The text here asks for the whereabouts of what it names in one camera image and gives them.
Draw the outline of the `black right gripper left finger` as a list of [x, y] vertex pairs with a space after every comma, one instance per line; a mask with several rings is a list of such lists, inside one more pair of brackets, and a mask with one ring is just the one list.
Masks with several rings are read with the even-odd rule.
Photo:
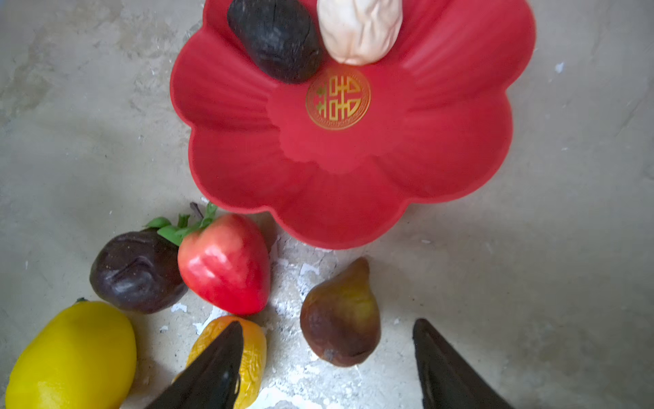
[[158, 396], [150, 409], [233, 408], [239, 392], [243, 328], [233, 322]]

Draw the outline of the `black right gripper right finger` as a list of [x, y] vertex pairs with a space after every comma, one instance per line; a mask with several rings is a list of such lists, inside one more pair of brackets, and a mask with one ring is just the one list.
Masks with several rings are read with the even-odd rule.
[[512, 409], [428, 320], [416, 320], [413, 342], [425, 408]]

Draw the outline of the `small orange-yellow fruit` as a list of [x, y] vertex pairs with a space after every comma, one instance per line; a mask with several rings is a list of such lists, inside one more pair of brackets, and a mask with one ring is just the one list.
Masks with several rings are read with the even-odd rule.
[[243, 329], [244, 352], [239, 369], [240, 384], [235, 408], [245, 409], [256, 401], [260, 393], [267, 363], [267, 339], [259, 325], [237, 316], [223, 316], [213, 320], [192, 346], [186, 367], [189, 367], [232, 322], [239, 322]]

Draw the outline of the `dark fake avocado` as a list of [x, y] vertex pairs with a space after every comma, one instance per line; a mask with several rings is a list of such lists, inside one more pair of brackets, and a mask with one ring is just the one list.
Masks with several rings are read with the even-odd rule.
[[233, 1], [228, 25], [252, 61], [268, 76], [297, 85], [323, 63], [318, 28], [296, 0]]

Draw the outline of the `cream fake garlic bulb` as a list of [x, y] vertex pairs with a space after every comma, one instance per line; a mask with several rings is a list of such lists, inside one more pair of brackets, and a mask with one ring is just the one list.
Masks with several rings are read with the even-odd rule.
[[403, 23], [402, 0], [318, 0], [318, 25], [330, 57], [364, 66], [393, 48]]

